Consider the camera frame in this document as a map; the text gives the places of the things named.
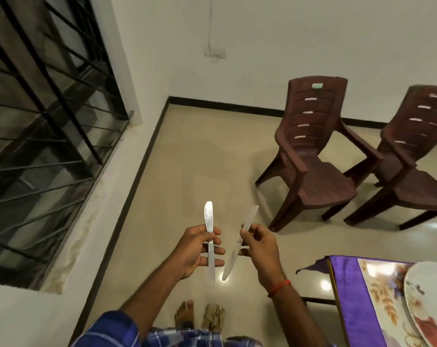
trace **chair seat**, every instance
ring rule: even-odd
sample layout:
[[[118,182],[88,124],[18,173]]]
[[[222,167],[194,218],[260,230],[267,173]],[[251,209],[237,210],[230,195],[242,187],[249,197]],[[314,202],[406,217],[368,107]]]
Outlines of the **chair seat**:
[[[375,174],[380,181],[388,182],[401,168],[400,160],[395,155],[386,153]],[[426,172],[410,170],[393,191],[399,201],[407,207],[437,210],[437,180]]]
[[[342,174],[331,163],[322,162],[318,156],[301,156],[308,167],[308,172],[302,182],[299,197],[309,208],[324,208],[350,201],[357,195],[354,182]],[[292,167],[283,168],[281,177],[288,187],[296,178]]]

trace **floral plate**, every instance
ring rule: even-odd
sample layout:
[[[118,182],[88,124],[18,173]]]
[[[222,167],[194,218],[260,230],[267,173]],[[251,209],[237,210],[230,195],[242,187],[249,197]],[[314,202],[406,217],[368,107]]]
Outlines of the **floral plate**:
[[[437,263],[420,262],[405,276],[403,290],[413,321],[429,347],[437,347]]]

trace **baseboard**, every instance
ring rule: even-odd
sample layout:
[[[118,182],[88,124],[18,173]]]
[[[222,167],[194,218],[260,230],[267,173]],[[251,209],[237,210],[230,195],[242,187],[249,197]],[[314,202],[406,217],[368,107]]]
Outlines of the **baseboard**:
[[[151,140],[149,141],[148,147],[146,149],[146,152],[144,154],[143,160],[141,161],[140,168],[138,169],[138,172],[136,173],[136,176],[134,178],[133,184],[130,188],[129,194],[127,196],[127,199],[125,200],[125,203],[123,204],[122,211],[120,212],[119,218],[116,223],[116,227],[114,228],[114,231],[111,235],[111,239],[109,240],[109,243],[107,245],[105,254],[103,256],[103,260],[101,261],[100,268],[98,269],[98,272],[96,274],[96,277],[94,279],[92,288],[88,294],[87,301],[85,302],[85,305],[83,306],[82,313],[80,314],[80,317],[77,321],[77,324],[75,325],[74,332],[72,333],[72,337],[70,340],[70,344],[79,337],[87,324],[88,316],[90,315],[90,312],[92,310],[93,304],[95,302],[96,296],[98,294],[98,291],[100,289],[101,283],[103,282],[104,274],[106,273],[106,269],[109,265],[109,261],[111,260],[112,253],[114,252],[114,248],[116,247],[117,240],[119,239],[120,232],[122,231],[123,223],[125,222],[125,218],[127,217],[127,214],[129,212],[131,203],[133,201],[134,195],[136,193],[136,190],[138,188],[138,184],[140,183],[141,176],[143,175],[144,169],[146,168],[146,163],[148,162],[149,156],[151,155],[151,151],[153,150],[154,143],[156,141],[157,135],[159,133],[159,130],[161,128],[162,122],[164,120],[165,113],[167,112],[168,106],[170,104],[170,98],[167,99],[165,102],[164,108],[162,110],[161,116],[159,117],[159,120],[157,122],[156,128],[154,129],[154,133],[151,137]]]
[[[178,104],[180,106],[209,108],[212,110],[227,110],[232,112],[250,113],[250,114],[258,114],[261,116],[272,116],[272,117],[282,117],[284,113],[283,110],[276,110],[273,108],[245,106],[242,104],[226,104],[223,102],[187,99],[187,98],[176,97],[176,96],[170,97],[170,103]],[[382,129],[386,125],[386,123],[383,122],[373,122],[369,120],[353,119],[353,118],[342,118],[342,121],[350,126],[373,128],[373,129]]]

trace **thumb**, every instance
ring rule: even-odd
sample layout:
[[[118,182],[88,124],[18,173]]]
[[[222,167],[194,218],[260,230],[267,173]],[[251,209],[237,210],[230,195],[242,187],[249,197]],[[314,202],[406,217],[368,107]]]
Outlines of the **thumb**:
[[[215,237],[215,234],[210,233],[208,231],[203,231],[202,233],[200,233],[198,235],[198,237],[201,239],[201,242],[206,242],[206,241],[210,241],[211,239],[213,239]]]
[[[252,246],[257,242],[257,240],[254,239],[254,236],[244,229],[239,230],[239,235],[241,235],[241,238],[249,246],[249,248],[252,248]]]

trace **wall socket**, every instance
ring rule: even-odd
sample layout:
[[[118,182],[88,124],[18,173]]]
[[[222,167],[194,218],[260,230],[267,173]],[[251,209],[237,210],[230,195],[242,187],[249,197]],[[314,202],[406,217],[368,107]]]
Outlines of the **wall socket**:
[[[219,46],[212,46],[210,49],[209,47],[206,47],[204,50],[204,56],[224,60],[226,58],[226,49]]]

